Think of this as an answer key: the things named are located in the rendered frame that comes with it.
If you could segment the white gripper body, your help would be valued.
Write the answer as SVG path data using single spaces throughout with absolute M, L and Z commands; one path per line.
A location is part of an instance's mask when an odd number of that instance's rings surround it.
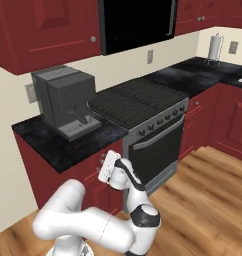
M 115 167 L 115 162 L 121 158 L 121 155 L 113 150 L 106 154 L 103 165 L 100 169 L 98 179 L 103 183 L 108 183 Z

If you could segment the red drawer front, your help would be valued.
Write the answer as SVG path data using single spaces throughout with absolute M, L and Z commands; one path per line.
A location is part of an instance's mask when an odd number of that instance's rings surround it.
M 98 180 L 99 172 L 96 171 L 96 156 L 98 153 L 107 154 L 109 150 L 114 150 L 119 154 L 122 154 L 122 140 L 118 140 L 113 144 L 108 145 L 102 150 L 96 152 L 95 154 L 66 170 L 64 173 L 61 174 L 62 180 L 66 181 L 68 179 L 76 179 L 84 185 L 87 185 L 94 180 Z

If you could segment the red base cupboard door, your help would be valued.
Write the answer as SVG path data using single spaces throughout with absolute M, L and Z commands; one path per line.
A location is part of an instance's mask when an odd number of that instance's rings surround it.
M 95 174 L 84 183 L 86 194 L 82 209 L 98 207 L 108 213 L 116 215 L 123 209 L 123 193 L 102 183 Z

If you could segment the black oven door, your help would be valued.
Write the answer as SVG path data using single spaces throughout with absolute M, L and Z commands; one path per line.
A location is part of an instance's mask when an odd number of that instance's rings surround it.
M 149 147 L 133 150 L 133 145 L 149 140 L 179 121 L 182 116 L 178 115 L 129 146 L 128 159 L 132 162 L 133 169 L 148 195 L 155 192 L 176 173 L 185 119 L 179 127 Z

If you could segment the black and silver stove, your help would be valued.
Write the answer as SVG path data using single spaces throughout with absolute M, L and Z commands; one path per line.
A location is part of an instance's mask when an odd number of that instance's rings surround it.
M 175 89 L 134 79 L 98 92 L 89 106 L 92 111 L 128 130 L 123 138 L 123 156 L 128 159 L 130 145 L 185 114 L 188 102 L 189 97 Z M 173 116 L 174 110 L 178 110 L 177 116 Z M 170 114 L 170 120 L 165 120 L 167 114 Z M 163 119 L 162 125 L 157 125 L 159 119 Z M 154 124 L 153 131 L 148 130 L 149 124 Z M 140 129 L 145 129 L 145 136 L 139 135 Z

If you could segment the grey coffee machine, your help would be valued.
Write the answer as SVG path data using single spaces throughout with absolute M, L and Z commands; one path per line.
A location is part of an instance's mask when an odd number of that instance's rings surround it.
M 95 77 L 66 65 L 31 73 L 45 122 L 69 142 L 101 127 L 89 109 Z

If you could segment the red base cupboard run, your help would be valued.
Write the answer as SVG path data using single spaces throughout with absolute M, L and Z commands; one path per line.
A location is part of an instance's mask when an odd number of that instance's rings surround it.
M 179 159 L 201 146 L 242 160 L 242 88 L 217 83 L 189 99 Z

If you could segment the black microwave oven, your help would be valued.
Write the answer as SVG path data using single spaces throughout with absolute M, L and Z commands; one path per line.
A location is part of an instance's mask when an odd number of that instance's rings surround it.
M 172 39 L 178 0 L 98 0 L 101 54 Z

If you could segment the white paper towel holder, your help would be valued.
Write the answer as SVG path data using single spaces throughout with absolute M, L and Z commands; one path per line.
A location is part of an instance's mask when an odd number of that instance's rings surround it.
M 224 37 L 219 33 L 216 33 L 210 38 L 209 51 L 206 58 L 207 63 L 210 63 L 211 61 L 218 61 L 220 59 L 223 40 Z

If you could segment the red wall cupboard run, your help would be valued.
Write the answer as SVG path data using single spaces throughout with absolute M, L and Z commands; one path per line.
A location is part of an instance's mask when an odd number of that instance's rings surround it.
M 242 0 L 178 0 L 175 35 L 215 26 L 242 28 Z

